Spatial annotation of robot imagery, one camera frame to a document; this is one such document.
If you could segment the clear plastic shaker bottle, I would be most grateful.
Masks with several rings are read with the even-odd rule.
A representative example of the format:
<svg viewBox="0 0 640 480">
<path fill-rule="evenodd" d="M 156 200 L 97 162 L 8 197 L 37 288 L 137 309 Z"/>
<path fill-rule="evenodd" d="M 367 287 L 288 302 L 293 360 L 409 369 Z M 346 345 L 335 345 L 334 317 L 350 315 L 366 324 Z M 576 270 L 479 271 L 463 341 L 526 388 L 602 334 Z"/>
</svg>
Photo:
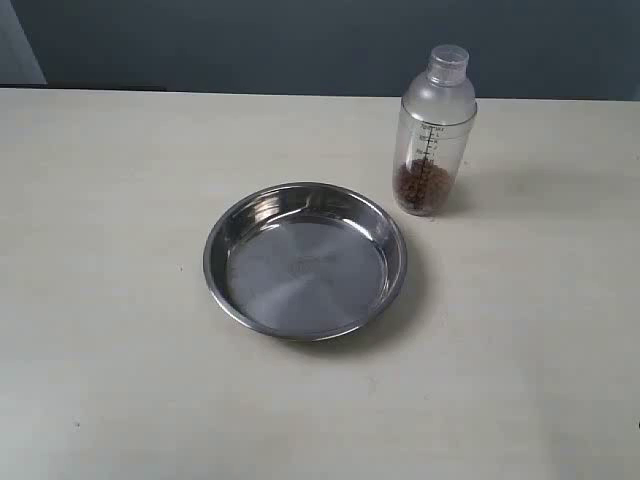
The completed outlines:
<svg viewBox="0 0 640 480">
<path fill-rule="evenodd" d="M 434 215 L 454 186 L 478 112 L 469 59 L 460 46 L 434 47 L 401 98 L 392 187 L 411 215 Z"/>
</svg>

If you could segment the round stainless steel tray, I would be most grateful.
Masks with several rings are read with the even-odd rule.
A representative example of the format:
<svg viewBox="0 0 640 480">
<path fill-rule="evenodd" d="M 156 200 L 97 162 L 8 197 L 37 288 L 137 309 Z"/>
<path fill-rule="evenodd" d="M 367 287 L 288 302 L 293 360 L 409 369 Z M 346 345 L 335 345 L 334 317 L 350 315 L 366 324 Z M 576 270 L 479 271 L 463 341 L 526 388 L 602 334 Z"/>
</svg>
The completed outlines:
<svg viewBox="0 0 640 480">
<path fill-rule="evenodd" d="M 406 243 L 378 204 L 353 190 L 291 182 L 233 204 L 203 250 L 207 288 L 244 327 L 299 342 L 360 330 L 397 298 Z"/>
</svg>

